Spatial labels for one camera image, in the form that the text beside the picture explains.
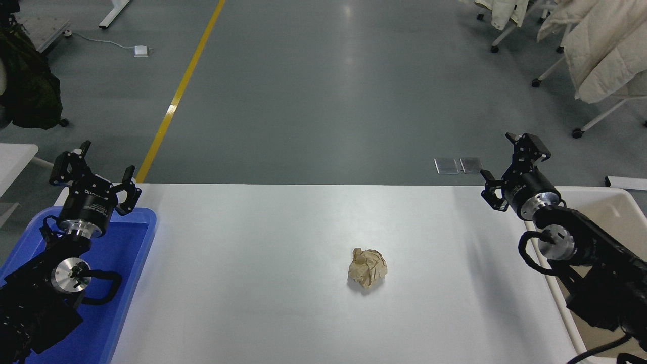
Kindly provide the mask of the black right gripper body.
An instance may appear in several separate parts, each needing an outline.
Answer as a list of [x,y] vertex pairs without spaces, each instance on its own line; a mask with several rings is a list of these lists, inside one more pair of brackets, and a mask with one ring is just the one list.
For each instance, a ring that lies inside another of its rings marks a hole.
[[512,208],[520,219],[533,219],[538,210],[557,204],[557,190],[539,170],[502,177],[503,200],[498,210]]

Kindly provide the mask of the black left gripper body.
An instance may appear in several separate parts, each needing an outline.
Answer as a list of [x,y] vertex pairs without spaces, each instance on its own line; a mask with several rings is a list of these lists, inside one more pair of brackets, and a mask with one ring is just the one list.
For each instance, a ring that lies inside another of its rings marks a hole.
[[72,221],[85,221],[99,230],[106,230],[117,205],[112,187],[112,183],[101,176],[84,176],[72,182],[56,220],[58,228],[66,230]]

